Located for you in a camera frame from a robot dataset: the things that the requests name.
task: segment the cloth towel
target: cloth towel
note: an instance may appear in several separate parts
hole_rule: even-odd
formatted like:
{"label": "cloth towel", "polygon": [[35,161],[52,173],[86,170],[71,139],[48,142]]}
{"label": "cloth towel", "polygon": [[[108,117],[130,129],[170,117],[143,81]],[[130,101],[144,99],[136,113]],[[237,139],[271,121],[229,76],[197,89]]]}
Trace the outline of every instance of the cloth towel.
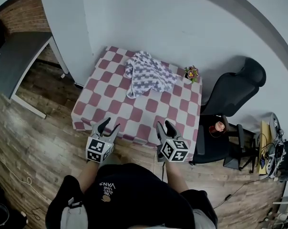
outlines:
{"label": "cloth towel", "polygon": [[132,79],[126,94],[129,98],[137,98],[149,89],[160,93],[168,91],[178,79],[178,75],[144,51],[137,52],[126,61],[125,75]]}

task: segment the desk leg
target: desk leg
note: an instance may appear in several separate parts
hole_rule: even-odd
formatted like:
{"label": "desk leg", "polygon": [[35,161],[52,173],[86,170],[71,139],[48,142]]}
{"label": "desk leg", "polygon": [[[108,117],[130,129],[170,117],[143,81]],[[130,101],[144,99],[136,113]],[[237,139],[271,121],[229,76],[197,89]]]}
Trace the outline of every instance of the desk leg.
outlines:
{"label": "desk leg", "polygon": [[57,45],[56,45],[55,40],[54,40],[53,37],[50,38],[50,47],[52,48],[52,51],[53,51],[53,53],[54,53],[54,55],[55,55],[58,63],[60,64],[63,72],[64,72],[65,74],[68,74],[68,73],[69,73],[69,70],[68,70],[66,64],[64,63],[64,61],[63,61],[63,59],[62,59],[62,56],[61,56],[61,54],[60,54],[60,52],[59,52],[59,50],[58,50],[58,47],[57,47]]}
{"label": "desk leg", "polygon": [[38,109],[35,109],[32,105],[28,104],[26,101],[19,98],[16,94],[13,94],[11,96],[13,100],[15,100],[17,103],[22,105],[23,107],[27,108],[28,110],[32,111],[36,115],[39,115],[41,118],[45,119],[46,115],[42,112],[40,112]]}

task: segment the person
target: person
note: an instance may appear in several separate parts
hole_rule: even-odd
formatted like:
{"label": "person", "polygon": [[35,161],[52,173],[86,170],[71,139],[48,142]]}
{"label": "person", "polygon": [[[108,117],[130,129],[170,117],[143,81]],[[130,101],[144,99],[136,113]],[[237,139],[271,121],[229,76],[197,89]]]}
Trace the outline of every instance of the person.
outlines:
{"label": "person", "polygon": [[207,193],[189,189],[175,163],[165,166],[168,183],[137,164],[88,161],[78,178],[64,178],[46,228],[217,228]]}

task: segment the red and white checkered tablecloth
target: red and white checkered tablecloth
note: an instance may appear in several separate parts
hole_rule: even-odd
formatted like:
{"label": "red and white checkered tablecloth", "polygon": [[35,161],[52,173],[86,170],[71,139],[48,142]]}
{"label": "red and white checkered tablecloth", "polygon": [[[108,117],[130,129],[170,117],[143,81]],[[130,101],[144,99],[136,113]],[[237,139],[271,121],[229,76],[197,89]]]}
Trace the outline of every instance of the red and white checkered tablecloth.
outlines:
{"label": "red and white checkered tablecloth", "polygon": [[[195,151],[199,125],[202,79],[193,84],[180,80],[169,92],[150,90],[135,99],[126,96],[131,79],[124,76],[125,62],[134,52],[108,47],[101,54],[71,113],[73,128],[92,130],[92,125],[111,117],[110,132],[120,123],[118,138],[156,148],[160,144],[156,123],[170,121],[190,146],[191,160]],[[184,69],[162,62],[173,73],[184,76]]]}

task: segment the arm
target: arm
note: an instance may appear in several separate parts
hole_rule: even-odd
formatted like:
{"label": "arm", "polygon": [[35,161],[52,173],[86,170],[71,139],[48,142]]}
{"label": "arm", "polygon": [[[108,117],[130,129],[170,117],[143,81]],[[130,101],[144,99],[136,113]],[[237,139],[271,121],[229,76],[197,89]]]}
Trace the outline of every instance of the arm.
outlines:
{"label": "arm", "polygon": [[178,193],[182,193],[188,190],[188,186],[182,177],[182,174],[174,162],[165,161],[167,183],[168,185]]}
{"label": "arm", "polygon": [[78,176],[77,180],[79,182],[82,193],[85,193],[85,191],[95,181],[99,165],[99,163],[89,161]]}

